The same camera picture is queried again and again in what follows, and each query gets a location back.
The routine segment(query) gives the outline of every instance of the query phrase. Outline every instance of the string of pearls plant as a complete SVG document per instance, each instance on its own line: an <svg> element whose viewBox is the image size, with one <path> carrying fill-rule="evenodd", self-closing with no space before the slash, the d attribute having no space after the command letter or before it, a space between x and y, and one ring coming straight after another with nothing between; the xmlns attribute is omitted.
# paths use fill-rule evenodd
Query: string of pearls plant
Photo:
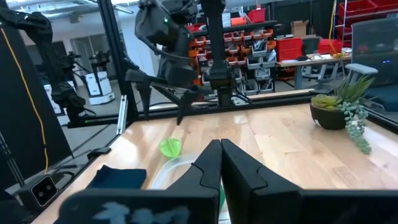
<svg viewBox="0 0 398 224"><path fill-rule="evenodd" d="M345 115L346 130L349 137L354 141L355 145L364 154L370 154L372 151L371 146L363 137L366 127L366 118L368 112L364 110L364 106L359 104L359 101L353 103L343 102L338 107Z"/></svg>

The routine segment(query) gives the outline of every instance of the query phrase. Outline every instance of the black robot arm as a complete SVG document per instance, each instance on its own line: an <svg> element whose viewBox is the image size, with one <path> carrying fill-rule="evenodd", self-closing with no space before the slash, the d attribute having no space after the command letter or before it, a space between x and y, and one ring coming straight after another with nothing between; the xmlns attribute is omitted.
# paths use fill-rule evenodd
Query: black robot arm
<svg viewBox="0 0 398 224"><path fill-rule="evenodd" d="M52 92L51 96L61 108L66 108L70 121L79 122L79 114L85 112L85 100L79 97L65 79L61 63L52 45L52 27L50 21L39 12L32 14L0 9L0 21L24 30L35 43L43 60Z"/></svg>

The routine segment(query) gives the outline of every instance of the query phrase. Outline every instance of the dark blue towel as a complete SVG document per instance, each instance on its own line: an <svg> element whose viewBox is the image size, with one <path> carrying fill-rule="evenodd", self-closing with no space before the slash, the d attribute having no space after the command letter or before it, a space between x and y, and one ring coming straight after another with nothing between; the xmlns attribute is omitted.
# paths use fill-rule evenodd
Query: dark blue towel
<svg viewBox="0 0 398 224"><path fill-rule="evenodd" d="M120 170L102 166L87 188L140 189L146 177L147 171L144 169ZM58 219L54 224L63 224L63 222Z"/></svg>

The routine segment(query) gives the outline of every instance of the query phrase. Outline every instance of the workbench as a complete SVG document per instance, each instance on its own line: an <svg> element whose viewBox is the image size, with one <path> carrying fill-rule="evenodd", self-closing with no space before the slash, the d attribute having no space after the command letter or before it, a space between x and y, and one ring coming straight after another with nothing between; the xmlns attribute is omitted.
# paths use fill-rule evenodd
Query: workbench
<svg viewBox="0 0 398 224"><path fill-rule="evenodd" d="M345 55L340 58L328 58L323 60L305 60L305 61L297 61L297 62L277 62L276 66L279 68L286 68L286 67L295 67L294 73L294 88L295 90L302 89L302 68L306 66L313 66L313 65L324 65L328 63L337 63L343 61L351 60L351 55Z"/></svg>
<svg viewBox="0 0 398 224"><path fill-rule="evenodd" d="M308 90L278 94L300 93ZM58 209L71 194L83 190L103 165L117 169L146 169L143 189L149 189L161 167L169 160L159 150L166 138L182 142L182 155L199 155L212 139L228 138L282 177L305 189L398 189L398 136L368 121L364 134L373 148L366 156L345 130L328 131L317 126L309 104L278 106L135 122L110 145L33 222L53 223ZM189 165L175 169L166 188Z"/></svg>

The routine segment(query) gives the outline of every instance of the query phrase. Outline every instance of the storage rack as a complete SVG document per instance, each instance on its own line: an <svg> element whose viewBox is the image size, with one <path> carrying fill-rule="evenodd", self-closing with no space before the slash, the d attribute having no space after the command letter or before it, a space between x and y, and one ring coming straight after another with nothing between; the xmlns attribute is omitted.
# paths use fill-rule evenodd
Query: storage rack
<svg viewBox="0 0 398 224"><path fill-rule="evenodd" d="M233 68L238 89L246 95L275 91L276 58L268 62L267 57L276 45L273 39L273 28L276 24L277 21L265 21L223 29L227 61ZM211 66L211 42L206 39L207 35L206 30L193 32L195 40L191 43L190 58L191 66L198 71L198 79L194 84L210 88L206 71ZM264 50L252 50L252 43L257 40L264 40ZM205 96L205 99L215 97L216 92Z"/></svg>
<svg viewBox="0 0 398 224"><path fill-rule="evenodd" d="M358 5L356 10L348 11L350 5ZM388 14L398 13L398 1L395 0L359 0L336 1L333 36L343 41L344 47L351 47L352 24L360 21L379 19Z"/></svg>

